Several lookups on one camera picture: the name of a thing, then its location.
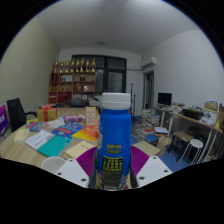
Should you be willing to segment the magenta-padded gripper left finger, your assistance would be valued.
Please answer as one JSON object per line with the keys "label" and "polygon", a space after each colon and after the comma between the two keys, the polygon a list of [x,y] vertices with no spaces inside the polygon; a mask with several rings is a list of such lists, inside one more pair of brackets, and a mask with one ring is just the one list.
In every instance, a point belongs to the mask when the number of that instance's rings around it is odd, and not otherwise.
{"label": "magenta-padded gripper left finger", "polygon": [[68,159],[56,175],[84,188],[94,189],[96,184],[96,147],[90,148],[77,159]]}

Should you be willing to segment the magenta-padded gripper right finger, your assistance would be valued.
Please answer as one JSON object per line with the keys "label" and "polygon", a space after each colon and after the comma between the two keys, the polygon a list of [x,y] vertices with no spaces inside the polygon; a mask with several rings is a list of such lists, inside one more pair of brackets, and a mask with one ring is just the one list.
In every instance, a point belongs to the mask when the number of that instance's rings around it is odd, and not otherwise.
{"label": "magenta-padded gripper right finger", "polygon": [[149,156],[135,146],[130,152],[130,182],[133,188],[146,186],[172,173],[158,156]]}

